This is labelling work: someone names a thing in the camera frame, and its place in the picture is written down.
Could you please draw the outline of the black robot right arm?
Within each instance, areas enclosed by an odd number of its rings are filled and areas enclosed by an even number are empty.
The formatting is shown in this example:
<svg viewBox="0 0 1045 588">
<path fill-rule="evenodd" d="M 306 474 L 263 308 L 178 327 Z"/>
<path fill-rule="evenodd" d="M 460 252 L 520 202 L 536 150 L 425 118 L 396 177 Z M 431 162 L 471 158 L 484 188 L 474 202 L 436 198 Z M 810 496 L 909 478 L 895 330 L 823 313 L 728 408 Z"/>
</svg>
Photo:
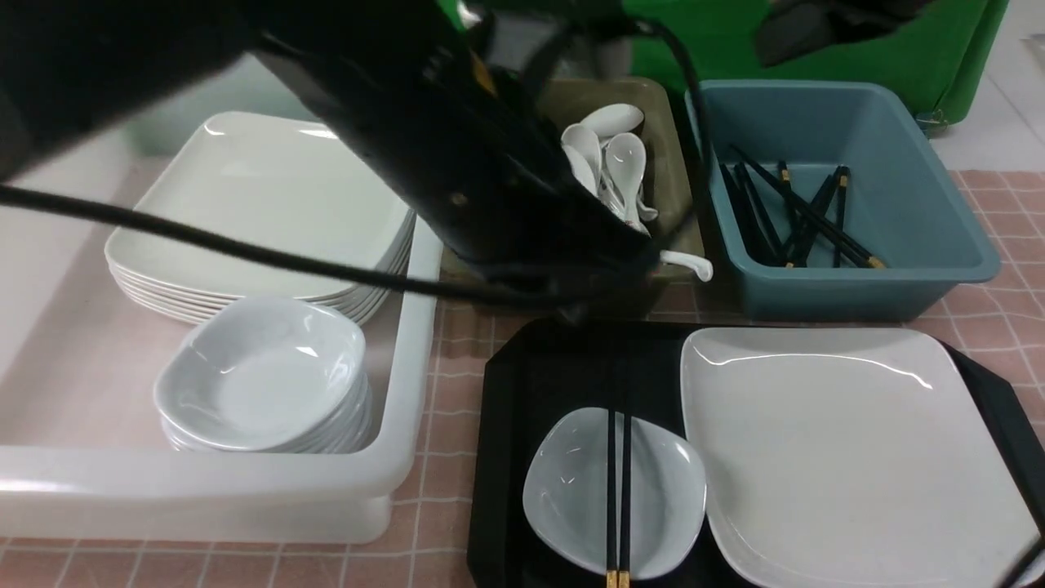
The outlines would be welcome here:
<svg viewBox="0 0 1045 588">
<path fill-rule="evenodd" d="M 832 46 L 891 36 L 926 10 L 929 1 L 772 1 L 754 29 L 754 56 L 764 67 Z"/>
</svg>

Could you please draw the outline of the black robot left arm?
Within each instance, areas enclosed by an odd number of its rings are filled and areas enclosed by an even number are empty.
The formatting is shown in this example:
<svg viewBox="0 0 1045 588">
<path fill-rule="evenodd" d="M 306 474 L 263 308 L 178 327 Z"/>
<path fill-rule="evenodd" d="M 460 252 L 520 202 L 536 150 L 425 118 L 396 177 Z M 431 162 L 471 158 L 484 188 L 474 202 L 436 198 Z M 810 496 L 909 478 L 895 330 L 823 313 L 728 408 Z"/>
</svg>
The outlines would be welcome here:
<svg viewBox="0 0 1045 588">
<path fill-rule="evenodd" d="M 2 187 L 2 204 L 282 271 L 515 308 L 643 282 L 660 246 L 571 173 L 518 83 L 433 1 L 4 1 L 2 182 L 251 53 L 494 290 L 339 265 L 103 203 Z"/>
</svg>

